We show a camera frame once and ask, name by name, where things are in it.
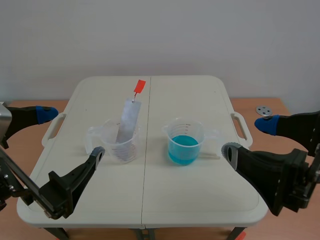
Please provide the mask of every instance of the red label tab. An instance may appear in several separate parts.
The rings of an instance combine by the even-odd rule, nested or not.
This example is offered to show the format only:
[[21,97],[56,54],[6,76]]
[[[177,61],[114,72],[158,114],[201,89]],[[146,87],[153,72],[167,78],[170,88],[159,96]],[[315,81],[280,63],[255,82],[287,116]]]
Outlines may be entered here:
[[140,94],[146,85],[146,81],[139,80],[135,86],[134,92]]

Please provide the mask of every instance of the table leg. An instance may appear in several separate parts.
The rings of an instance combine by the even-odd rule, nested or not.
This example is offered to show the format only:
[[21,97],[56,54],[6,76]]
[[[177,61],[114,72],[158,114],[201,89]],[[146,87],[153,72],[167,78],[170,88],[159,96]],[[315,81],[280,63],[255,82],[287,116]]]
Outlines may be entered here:
[[149,240],[156,240],[156,234],[154,228],[148,228],[148,239]]
[[236,240],[243,230],[245,230],[245,227],[235,227],[226,240]]
[[134,231],[137,240],[144,240],[145,239],[144,234],[141,229],[133,228],[131,230]]
[[69,240],[68,234],[62,227],[44,227],[44,229],[59,240]]

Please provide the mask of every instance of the measuring beaker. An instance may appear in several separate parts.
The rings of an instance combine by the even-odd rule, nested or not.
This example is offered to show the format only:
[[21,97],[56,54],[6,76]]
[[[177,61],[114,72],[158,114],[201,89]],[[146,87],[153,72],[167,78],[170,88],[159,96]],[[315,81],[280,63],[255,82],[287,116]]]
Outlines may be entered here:
[[116,142],[121,120],[107,120],[104,125],[90,127],[85,136],[85,151],[87,154],[93,150],[93,138],[99,138],[107,153],[122,163],[135,159],[139,145],[139,126],[135,127],[133,137],[126,142]]
[[168,137],[168,155],[180,165],[191,164],[197,159],[206,138],[218,139],[218,131],[205,133],[201,122],[185,118],[176,118],[162,128]]

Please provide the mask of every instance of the wooden surface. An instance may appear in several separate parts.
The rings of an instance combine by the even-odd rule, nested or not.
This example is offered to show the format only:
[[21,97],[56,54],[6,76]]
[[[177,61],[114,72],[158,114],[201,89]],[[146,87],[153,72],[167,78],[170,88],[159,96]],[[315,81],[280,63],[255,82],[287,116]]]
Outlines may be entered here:
[[[303,149],[298,143],[284,137],[270,136],[258,131],[254,122],[260,116],[255,112],[258,105],[269,106],[273,114],[289,115],[278,98],[243,98],[232,99],[233,108],[242,114],[253,137],[252,151],[261,150],[277,154],[289,153],[293,148]],[[34,105],[52,106],[62,112],[67,101],[16,101],[14,107],[27,107]],[[27,173],[34,168],[43,147],[41,139],[49,123],[36,125],[21,130],[12,136],[6,152]],[[245,230],[245,240],[317,240],[320,229],[320,189],[317,187],[313,193],[307,209],[299,213],[283,209],[278,217],[268,213],[256,226]],[[7,207],[0,212],[0,239],[3,240],[54,240],[55,238],[43,229],[33,228],[25,224],[16,211],[17,200],[11,198]],[[128,229],[68,229],[71,240],[135,240],[135,235]],[[230,228],[201,227],[201,228],[162,228],[157,229],[157,240],[224,240]]]

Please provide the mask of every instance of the white wall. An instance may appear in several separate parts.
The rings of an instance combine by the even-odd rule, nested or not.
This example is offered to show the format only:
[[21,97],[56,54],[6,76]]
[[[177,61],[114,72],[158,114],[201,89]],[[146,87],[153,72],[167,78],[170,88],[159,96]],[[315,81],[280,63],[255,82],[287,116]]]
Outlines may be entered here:
[[320,109],[319,0],[8,0],[0,100],[67,99],[101,75],[213,75],[231,97]]

